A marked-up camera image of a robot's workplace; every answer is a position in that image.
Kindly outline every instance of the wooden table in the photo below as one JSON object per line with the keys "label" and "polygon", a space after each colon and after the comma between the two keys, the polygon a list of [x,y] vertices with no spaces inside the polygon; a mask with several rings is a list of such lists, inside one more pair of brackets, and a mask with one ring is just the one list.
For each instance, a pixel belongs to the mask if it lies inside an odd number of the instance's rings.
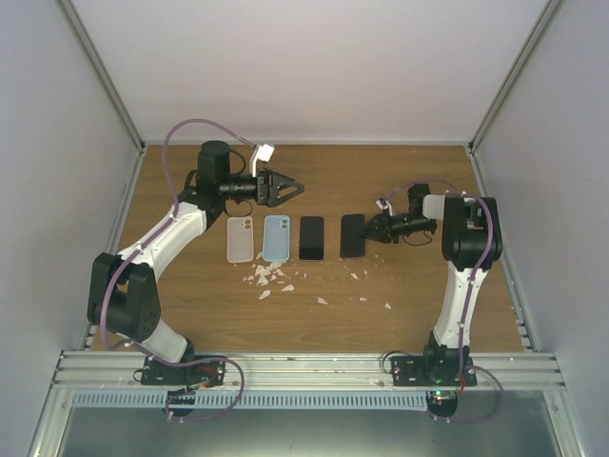
{"label": "wooden table", "polygon": [[[248,149],[236,149],[248,157]],[[169,150],[171,174],[179,189],[187,172],[196,168],[198,150],[196,146]],[[163,274],[159,282],[163,319],[191,339],[198,350],[421,351],[440,314],[445,290],[441,231],[423,247],[367,242],[364,259],[343,261],[339,259],[341,217],[362,212],[367,220],[378,212],[377,197],[421,177],[443,177],[460,189],[476,192],[463,148],[279,146],[269,167],[305,185],[304,194],[281,208],[254,206],[256,253],[262,250],[265,216],[287,214],[291,218],[291,259],[282,266],[286,277],[267,287],[244,281],[254,274],[255,265],[267,264],[262,259],[237,266],[226,261],[226,217],[222,216]],[[443,192],[444,187],[432,185],[432,191]],[[397,211],[406,210],[406,192],[396,195],[392,203]],[[122,246],[150,229],[170,204],[160,148],[151,147]],[[238,213],[246,205],[230,204],[229,208]],[[325,220],[323,262],[298,260],[303,215]],[[420,235],[413,235],[410,241],[421,240]],[[293,291],[281,292],[290,284]],[[270,295],[259,300],[267,289]],[[318,298],[327,305],[318,303]],[[471,338],[471,349],[477,352],[522,350],[499,264],[482,286]],[[98,337],[93,348],[101,348]]]}

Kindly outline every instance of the vent grille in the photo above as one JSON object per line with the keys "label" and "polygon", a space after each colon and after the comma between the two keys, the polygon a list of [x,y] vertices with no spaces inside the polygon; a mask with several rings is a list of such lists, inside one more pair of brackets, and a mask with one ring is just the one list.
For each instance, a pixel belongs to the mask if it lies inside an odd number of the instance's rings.
{"label": "vent grille", "polygon": [[[194,405],[186,408],[223,408],[235,392],[197,391]],[[165,390],[79,389],[74,407],[163,407]],[[245,392],[241,409],[409,409],[427,410],[425,392]]]}

